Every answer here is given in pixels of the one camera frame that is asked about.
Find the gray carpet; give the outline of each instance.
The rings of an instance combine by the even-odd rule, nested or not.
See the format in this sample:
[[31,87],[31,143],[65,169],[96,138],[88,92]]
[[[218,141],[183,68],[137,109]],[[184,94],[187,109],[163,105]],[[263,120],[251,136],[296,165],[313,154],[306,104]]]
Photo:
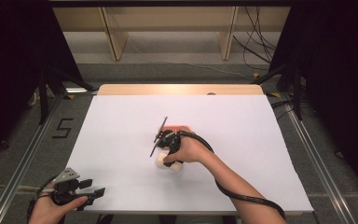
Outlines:
[[[218,70],[241,73],[226,74],[211,68],[201,68],[189,64],[79,64],[78,67],[86,82],[96,87],[104,83],[250,83],[253,73],[257,72],[246,65],[210,65]],[[278,78],[272,78],[263,84],[265,92],[276,92],[275,84]],[[44,181],[58,174],[66,165],[72,148],[76,142],[82,122],[90,106],[92,95],[78,94],[73,99],[62,100],[55,111],[42,144],[37,149],[32,163],[21,181],[22,186],[39,187]],[[281,98],[269,98],[271,103]],[[5,185],[11,178],[22,154],[28,147],[39,122],[39,106],[36,105],[25,111],[18,125],[7,139],[10,148],[0,150],[0,185]],[[347,200],[351,211],[358,221],[358,179],[342,160],[334,155],[335,145],[323,124],[318,120],[310,106],[302,104],[304,124],[310,133],[313,143],[322,155],[325,165],[337,183],[338,188]],[[295,127],[293,126],[285,106],[275,109],[283,138],[287,145],[293,165],[309,195],[315,209],[314,214],[289,216],[289,223],[340,223],[336,210],[317,175],[310,158],[304,149]],[[64,131],[57,130],[61,119],[73,119],[64,122],[65,127],[71,128],[67,138],[62,136]],[[7,210],[3,223],[25,223],[26,208],[32,198],[32,192],[19,190]],[[90,213],[71,213],[65,223],[95,223],[98,215]],[[118,216],[117,223],[156,223],[156,216]]]

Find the wrist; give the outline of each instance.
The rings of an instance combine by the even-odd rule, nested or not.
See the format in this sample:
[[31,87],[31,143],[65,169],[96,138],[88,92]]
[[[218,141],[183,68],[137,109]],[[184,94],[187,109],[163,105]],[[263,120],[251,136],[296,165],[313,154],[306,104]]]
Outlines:
[[210,150],[203,150],[199,156],[199,163],[205,167],[208,167],[208,164],[215,160],[215,158],[216,155],[214,155],[214,153],[212,153]]

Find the cable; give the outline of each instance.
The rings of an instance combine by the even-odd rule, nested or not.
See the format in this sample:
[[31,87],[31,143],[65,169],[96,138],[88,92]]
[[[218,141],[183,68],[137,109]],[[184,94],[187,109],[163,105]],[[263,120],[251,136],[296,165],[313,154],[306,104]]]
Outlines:
[[51,178],[49,178],[45,183],[43,183],[42,186],[40,186],[39,190],[36,191],[35,194],[35,199],[37,200],[37,198],[39,197],[40,193],[42,192],[42,190],[51,182],[53,181],[57,176],[54,175]]
[[[149,62],[149,63],[171,63],[171,62],[164,62],[164,61],[151,61],[151,60],[148,60],[148,59],[145,57],[144,53],[141,52],[139,49],[137,49],[137,48],[130,42],[130,40],[128,40],[128,43],[130,43],[130,45],[131,45],[136,51],[138,51],[138,52],[142,55],[142,57],[143,57],[147,62]],[[221,72],[221,73],[225,73],[225,74],[237,75],[237,76],[244,77],[244,78],[247,78],[247,79],[250,79],[250,80],[256,80],[256,78],[247,77],[246,75],[243,75],[243,74],[241,74],[241,73],[223,71],[223,70],[220,70],[220,69],[211,67],[211,66],[201,65],[201,64],[197,64],[197,63],[171,63],[171,64],[186,64],[186,65],[190,65],[190,66],[194,66],[194,67],[212,69],[212,70],[214,70],[214,71]]]
[[[6,187],[5,185],[0,185],[0,190],[4,190],[5,187]],[[23,185],[20,185],[17,188],[17,192],[35,192],[37,190],[38,190],[38,188],[34,188],[31,186],[23,186]]]
[[[201,138],[200,136],[198,136],[194,133],[187,133],[184,131],[180,131],[176,135],[194,138],[194,139],[200,141],[203,145],[205,145],[208,148],[208,150],[210,150],[212,153],[214,153],[212,147],[203,138]],[[214,182],[216,183],[216,186],[220,189],[220,191],[223,194],[225,194],[226,196],[228,196],[229,198],[233,198],[233,199],[237,199],[237,200],[241,200],[241,201],[245,201],[245,202],[250,202],[250,203],[260,203],[260,204],[272,207],[279,212],[279,214],[282,216],[283,219],[285,219],[285,214],[283,212],[283,209],[279,205],[277,205],[275,202],[269,201],[267,199],[256,198],[256,197],[251,197],[251,196],[246,196],[246,195],[240,195],[240,194],[231,192],[228,189],[223,188],[216,180]]]
[[288,100],[288,101],[280,101],[274,104],[271,104],[272,109],[275,109],[276,107],[280,106],[280,105],[285,105],[287,103],[292,103],[293,100]]
[[287,113],[289,113],[289,112],[292,111],[292,110],[294,110],[294,109],[290,109],[290,110],[284,112],[282,115],[280,115],[280,116],[277,118],[277,120],[279,120],[281,117],[283,117],[284,115],[286,115]]
[[261,57],[261,56],[260,56],[259,54],[257,54],[256,52],[254,52],[254,51],[252,51],[251,49],[249,49],[249,48],[247,48],[246,46],[244,46],[244,45],[237,39],[237,37],[235,37],[235,35],[232,36],[232,37],[234,37],[234,39],[235,39],[243,48],[247,49],[248,51],[251,51],[251,53],[253,53],[255,56],[257,56],[258,58],[260,58],[260,59],[263,60],[264,62],[269,63],[269,61],[268,61],[267,59]]
[[245,7],[245,10],[246,10],[248,18],[251,21],[252,26],[253,26],[253,31],[252,31],[252,33],[250,35],[249,35],[248,32],[246,32],[246,34],[249,36],[248,41],[246,43],[246,46],[248,45],[250,39],[254,40],[253,39],[253,33],[256,32],[256,34],[258,35],[261,43],[257,42],[256,40],[254,40],[254,42],[256,44],[259,44],[259,45],[263,46],[264,51],[265,51],[265,53],[267,55],[267,58],[268,58],[268,62],[270,63],[270,60],[272,59],[272,55],[269,52],[269,49],[275,50],[276,47],[274,45],[272,45],[270,42],[268,42],[267,39],[261,33],[261,24],[260,24],[260,18],[259,18],[259,16],[260,16],[260,7],[256,7],[256,20],[255,20],[255,22],[252,19],[247,7]]

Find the black curtain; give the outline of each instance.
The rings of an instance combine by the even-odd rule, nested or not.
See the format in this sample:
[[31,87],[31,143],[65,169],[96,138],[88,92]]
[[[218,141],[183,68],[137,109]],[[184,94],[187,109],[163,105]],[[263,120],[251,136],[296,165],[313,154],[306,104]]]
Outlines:
[[0,0],[0,143],[50,64],[81,79],[48,1]]
[[[311,104],[358,176],[358,1],[292,7],[270,69],[291,63],[294,53],[305,59]],[[293,74],[285,71],[281,80],[290,85]]]

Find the hand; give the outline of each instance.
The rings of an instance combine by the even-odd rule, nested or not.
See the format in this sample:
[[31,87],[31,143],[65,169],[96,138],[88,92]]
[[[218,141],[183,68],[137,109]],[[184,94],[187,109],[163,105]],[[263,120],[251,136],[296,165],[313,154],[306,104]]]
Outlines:
[[[191,132],[187,127],[180,127],[179,131],[194,133]],[[203,145],[200,141],[187,137],[181,136],[181,146],[176,153],[173,153],[164,158],[164,162],[171,161],[201,161],[203,156],[208,153],[212,153],[208,150],[208,148]]]
[[[47,188],[52,189],[54,185],[48,184]],[[39,198],[34,205],[34,211],[31,215],[30,224],[57,224],[63,216],[87,201],[87,196],[74,199],[73,201],[59,206],[55,204],[50,197]]]

